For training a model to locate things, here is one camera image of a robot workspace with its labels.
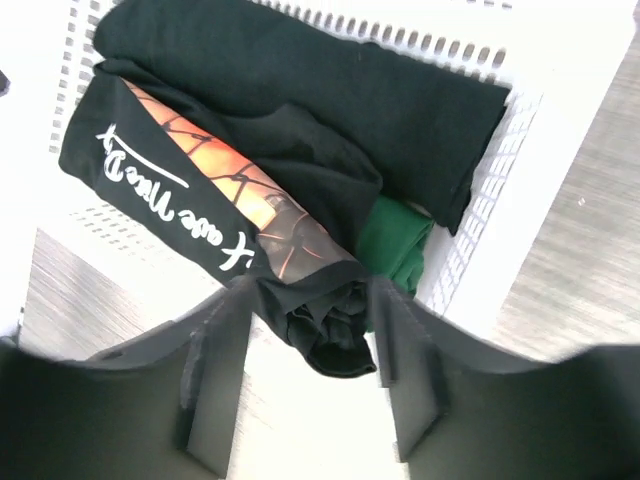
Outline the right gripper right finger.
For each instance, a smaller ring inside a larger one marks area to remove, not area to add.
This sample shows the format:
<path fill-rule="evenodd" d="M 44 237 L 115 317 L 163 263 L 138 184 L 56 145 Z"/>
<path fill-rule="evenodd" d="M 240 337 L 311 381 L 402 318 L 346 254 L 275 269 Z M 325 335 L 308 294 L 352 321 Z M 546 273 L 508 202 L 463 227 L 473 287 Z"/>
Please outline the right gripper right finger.
<path fill-rule="evenodd" d="M 639 349 L 557 362 L 465 333 L 389 280 L 368 283 L 382 384 L 414 479 L 635 479 Z"/>

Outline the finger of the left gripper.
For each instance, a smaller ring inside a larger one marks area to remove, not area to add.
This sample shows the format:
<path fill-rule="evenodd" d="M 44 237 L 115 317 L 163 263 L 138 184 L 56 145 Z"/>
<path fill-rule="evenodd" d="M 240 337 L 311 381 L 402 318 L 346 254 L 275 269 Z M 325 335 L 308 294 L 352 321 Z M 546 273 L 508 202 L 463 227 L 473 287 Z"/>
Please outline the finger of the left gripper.
<path fill-rule="evenodd" d="M 0 95 L 5 95 L 10 87 L 10 81 L 8 77 L 0 71 Z"/>

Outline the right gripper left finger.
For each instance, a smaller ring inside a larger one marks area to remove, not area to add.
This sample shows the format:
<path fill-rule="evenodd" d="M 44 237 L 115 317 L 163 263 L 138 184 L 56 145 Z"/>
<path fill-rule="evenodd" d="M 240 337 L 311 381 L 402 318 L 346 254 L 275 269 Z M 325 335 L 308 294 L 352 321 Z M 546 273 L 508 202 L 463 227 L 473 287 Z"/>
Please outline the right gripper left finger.
<path fill-rule="evenodd" d="M 1 343 L 5 479 L 223 479 L 255 294 L 235 279 L 84 361 Z"/>

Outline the black t shirt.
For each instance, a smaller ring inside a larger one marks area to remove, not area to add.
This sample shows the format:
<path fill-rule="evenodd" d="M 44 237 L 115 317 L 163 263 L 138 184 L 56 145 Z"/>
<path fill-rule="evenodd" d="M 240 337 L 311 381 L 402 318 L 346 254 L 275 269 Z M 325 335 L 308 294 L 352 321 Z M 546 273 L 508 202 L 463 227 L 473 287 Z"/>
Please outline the black t shirt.
<path fill-rule="evenodd" d="M 93 45 L 226 113 L 306 109 L 360 146 L 390 193 L 451 233 L 509 93 L 250 1 L 125 1 Z"/>
<path fill-rule="evenodd" d="M 318 373 L 374 371 L 364 267 L 255 163 L 140 82 L 95 68 L 59 165 L 221 284 L 251 277 L 254 311 Z"/>

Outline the rolled green t shirt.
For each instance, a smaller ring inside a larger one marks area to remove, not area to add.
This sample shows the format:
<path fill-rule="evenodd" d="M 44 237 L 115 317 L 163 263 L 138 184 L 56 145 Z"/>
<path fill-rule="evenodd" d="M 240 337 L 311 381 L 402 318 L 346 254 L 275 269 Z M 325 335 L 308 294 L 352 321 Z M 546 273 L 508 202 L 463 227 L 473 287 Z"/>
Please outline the rolled green t shirt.
<path fill-rule="evenodd" d="M 434 221 L 400 201 L 380 195 L 365 222 L 356 246 L 364 268 L 358 284 L 372 275 L 391 280 L 414 297 L 424 272 L 424 248 Z"/>

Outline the rolled black t shirt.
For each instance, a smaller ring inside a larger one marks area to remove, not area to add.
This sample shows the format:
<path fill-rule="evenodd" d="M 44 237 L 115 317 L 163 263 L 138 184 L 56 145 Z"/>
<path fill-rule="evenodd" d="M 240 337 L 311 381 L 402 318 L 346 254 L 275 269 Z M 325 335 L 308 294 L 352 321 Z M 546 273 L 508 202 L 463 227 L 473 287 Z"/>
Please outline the rolled black t shirt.
<path fill-rule="evenodd" d="M 509 93 L 250 1 L 125 1 L 93 45 L 226 113 L 306 109 L 360 146 L 390 193 L 451 233 Z"/>

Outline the white plastic basket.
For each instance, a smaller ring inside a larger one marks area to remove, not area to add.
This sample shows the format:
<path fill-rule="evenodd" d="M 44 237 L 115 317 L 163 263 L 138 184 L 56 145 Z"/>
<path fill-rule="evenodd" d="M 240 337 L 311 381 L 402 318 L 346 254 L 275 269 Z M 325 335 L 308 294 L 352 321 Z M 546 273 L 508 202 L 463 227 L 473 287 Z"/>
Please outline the white plastic basket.
<path fill-rule="evenodd" d="M 98 55 L 108 1 L 5 1 L 1 68 L 1 328 L 26 300 L 45 230 L 146 303 L 174 315 L 215 282 L 89 189 L 57 154 Z M 436 228 L 418 299 L 487 336 L 635 32 L 631 1 L 276 1 L 341 38 L 375 41 L 467 76 L 507 84 L 507 112 L 476 171 L 456 235 Z"/>

